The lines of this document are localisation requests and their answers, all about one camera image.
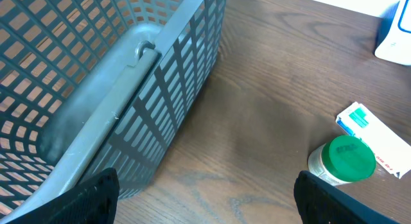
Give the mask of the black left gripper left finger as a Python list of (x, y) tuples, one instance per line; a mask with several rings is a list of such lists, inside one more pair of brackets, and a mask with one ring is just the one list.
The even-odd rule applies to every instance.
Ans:
[(119, 196), (114, 168), (104, 169), (50, 202), (12, 220), (11, 224), (113, 224)]

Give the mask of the white green carton box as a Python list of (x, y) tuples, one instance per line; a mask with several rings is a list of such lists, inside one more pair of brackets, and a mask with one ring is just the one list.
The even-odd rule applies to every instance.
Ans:
[(410, 145), (363, 104), (349, 105), (336, 116), (336, 123), (346, 134), (368, 145), (389, 174), (400, 179), (410, 171)]

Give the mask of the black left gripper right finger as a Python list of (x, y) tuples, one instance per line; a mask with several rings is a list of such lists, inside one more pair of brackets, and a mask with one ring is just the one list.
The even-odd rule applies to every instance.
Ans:
[(297, 177), (293, 195), (303, 223), (394, 223), (309, 171)]

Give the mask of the green lid jar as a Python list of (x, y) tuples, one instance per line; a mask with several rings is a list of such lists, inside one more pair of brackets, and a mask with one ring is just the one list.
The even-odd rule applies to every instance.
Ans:
[(362, 140), (342, 135), (314, 150), (308, 157), (308, 169), (333, 186), (351, 184), (374, 174), (376, 158)]

